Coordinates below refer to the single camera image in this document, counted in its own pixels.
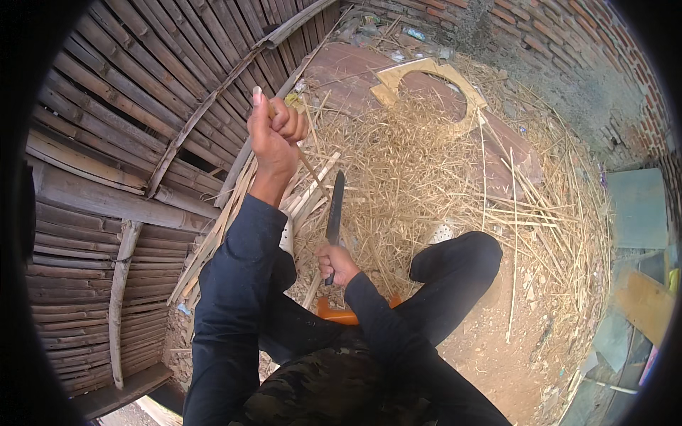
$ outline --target hay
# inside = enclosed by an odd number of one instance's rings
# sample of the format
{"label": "hay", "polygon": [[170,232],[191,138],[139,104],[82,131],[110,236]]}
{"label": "hay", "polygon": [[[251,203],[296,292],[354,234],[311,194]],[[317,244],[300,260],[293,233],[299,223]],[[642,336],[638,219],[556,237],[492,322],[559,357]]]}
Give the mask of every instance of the hay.
{"label": "hay", "polygon": [[[518,238],[518,268],[526,275],[534,271],[536,300],[554,318],[551,333],[533,356],[560,356],[572,374],[587,355],[610,287],[608,203],[597,164],[532,90],[508,89],[496,70],[464,55],[458,54],[454,65],[481,88],[496,116],[513,130],[526,130],[522,136],[538,152],[544,182],[534,187],[514,168],[523,201],[487,194],[476,170],[483,156],[479,130],[459,138],[447,134],[450,117],[436,98],[401,93],[393,108],[367,110],[361,119],[326,108],[318,123],[316,154],[325,158],[340,151],[338,166],[344,168],[347,185],[357,188],[352,197],[365,200],[344,203],[344,240],[382,295],[388,299],[396,292],[405,300],[420,287],[408,277],[411,259],[445,218],[454,221],[455,235],[483,229],[495,236],[506,256],[514,255]],[[504,102],[514,105],[515,120],[505,117]],[[308,293],[316,267],[312,252],[324,242],[326,217],[324,205],[295,239],[299,280],[288,293],[299,303]],[[332,306],[343,304],[336,287],[320,286],[315,299],[323,295]],[[515,333],[512,327],[511,336]]]}

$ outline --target knife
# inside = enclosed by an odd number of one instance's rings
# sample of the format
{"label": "knife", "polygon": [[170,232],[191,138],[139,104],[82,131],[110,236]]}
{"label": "knife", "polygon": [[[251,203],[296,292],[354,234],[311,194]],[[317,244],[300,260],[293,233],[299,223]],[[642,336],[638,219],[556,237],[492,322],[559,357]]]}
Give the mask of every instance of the knife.
{"label": "knife", "polygon": [[[346,185],[346,177],[339,170],[336,173],[334,192],[331,195],[331,207],[329,208],[329,220],[327,220],[327,241],[331,245],[339,245],[339,230],[341,228],[341,204],[343,202],[343,188]],[[334,272],[325,279],[325,285],[330,286],[334,282]]]}

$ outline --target fingernail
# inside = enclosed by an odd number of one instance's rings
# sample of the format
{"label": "fingernail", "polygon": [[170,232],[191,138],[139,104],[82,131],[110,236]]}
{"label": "fingernail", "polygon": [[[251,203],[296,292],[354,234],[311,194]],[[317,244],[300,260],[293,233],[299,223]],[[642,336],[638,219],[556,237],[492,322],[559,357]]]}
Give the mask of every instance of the fingernail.
{"label": "fingernail", "polygon": [[263,94],[263,90],[261,89],[260,86],[254,86],[254,106],[258,106],[261,104],[261,94]]}

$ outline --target hand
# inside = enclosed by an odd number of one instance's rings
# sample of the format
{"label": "hand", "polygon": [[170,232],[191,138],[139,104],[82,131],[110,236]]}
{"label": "hand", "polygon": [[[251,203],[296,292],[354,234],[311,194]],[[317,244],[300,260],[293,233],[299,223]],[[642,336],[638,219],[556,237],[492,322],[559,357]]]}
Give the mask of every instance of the hand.
{"label": "hand", "polygon": [[[254,109],[248,119],[251,149],[258,159],[258,173],[288,182],[296,172],[298,148],[295,144],[308,135],[308,120],[295,108],[287,108],[280,98],[268,101],[260,92],[254,90]],[[268,102],[275,110],[272,120]]]}
{"label": "hand", "polygon": [[346,287],[348,283],[360,273],[351,254],[345,247],[339,245],[323,245],[315,250],[322,278],[327,279],[334,272],[334,284]]}

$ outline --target knife handle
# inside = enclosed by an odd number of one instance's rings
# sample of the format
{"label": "knife handle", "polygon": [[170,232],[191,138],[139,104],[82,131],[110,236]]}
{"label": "knife handle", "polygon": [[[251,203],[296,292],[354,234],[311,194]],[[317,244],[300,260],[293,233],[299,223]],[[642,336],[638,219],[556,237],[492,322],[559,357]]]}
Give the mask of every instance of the knife handle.
{"label": "knife handle", "polygon": [[335,273],[336,273],[336,272],[334,271],[334,272],[331,273],[331,275],[329,276],[329,278],[325,278],[325,285],[326,285],[326,286],[330,286],[330,285],[332,285],[332,284],[334,283],[334,274],[335,274]]}

